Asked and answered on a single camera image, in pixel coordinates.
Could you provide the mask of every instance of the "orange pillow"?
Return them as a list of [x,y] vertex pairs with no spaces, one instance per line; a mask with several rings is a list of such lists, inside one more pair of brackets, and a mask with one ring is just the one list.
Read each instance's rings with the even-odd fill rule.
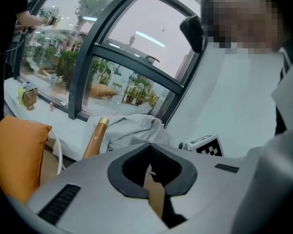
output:
[[90,89],[90,96],[102,97],[102,96],[115,96],[117,93],[104,84],[93,84]]
[[0,186],[25,202],[39,187],[44,144],[51,126],[12,116],[0,122]]

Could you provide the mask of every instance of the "tree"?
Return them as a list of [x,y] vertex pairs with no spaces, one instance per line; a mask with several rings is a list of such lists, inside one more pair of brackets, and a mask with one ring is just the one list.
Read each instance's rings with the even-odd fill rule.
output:
[[87,22],[83,19],[83,17],[92,17],[97,18],[102,11],[112,2],[113,0],[79,0],[78,6],[76,6],[75,15],[77,16],[78,20],[73,29],[72,36],[69,39],[68,43],[68,50],[74,44],[76,40],[76,36],[79,34],[81,28]]
[[52,13],[53,17],[57,17],[60,14],[61,9],[59,7],[42,7],[38,15],[42,18],[48,11]]

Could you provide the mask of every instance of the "dark gray window frame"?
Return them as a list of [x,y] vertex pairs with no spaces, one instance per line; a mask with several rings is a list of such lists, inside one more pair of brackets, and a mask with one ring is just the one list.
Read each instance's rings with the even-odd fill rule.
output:
[[[35,4],[30,11],[31,14],[37,14],[45,1],[46,0],[31,0],[30,2]],[[97,19],[96,23],[91,27],[86,38],[84,39],[84,43],[81,46],[76,60],[76,65],[73,70],[68,105],[65,107],[61,106],[61,102],[59,100],[39,90],[38,96],[40,98],[48,103],[53,102],[54,105],[60,110],[68,113],[68,116],[71,119],[79,118],[81,120],[87,121],[87,119],[90,117],[90,114],[82,111],[84,85],[86,83],[91,62],[94,56],[98,56],[129,68],[172,91],[175,96],[162,118],[163,123],[168,123],[172,114],[175,112],[176,108],[184,97],[184,94],[191,83],[191,77],[198,69],[206,49],[206,44],[202,53],[194,55],[192,62],[190,63],[190,66],[188,67],[187,72],[181,82],[178,82],[145,60],[141,60],[141,58],[136,58],[125,51],[102,44],[103,39],[111,27],[116,24],[115,22],[120,18],[122,13],[128,9],[134,1],[135,0],[114,0],[107,6],[107,8]],[[195,15],[193,11],[180,3],[178,0],[160,1],[170,5],[185,16]],[[21,35],[18,39],[18,43],[21,43],[23,39],[24,36]],[[20,77],[20,64],[23,55],[23,49],[24,43],[17,49],[13,62],[14,78],[19,81],[24,81],[24,79]]]

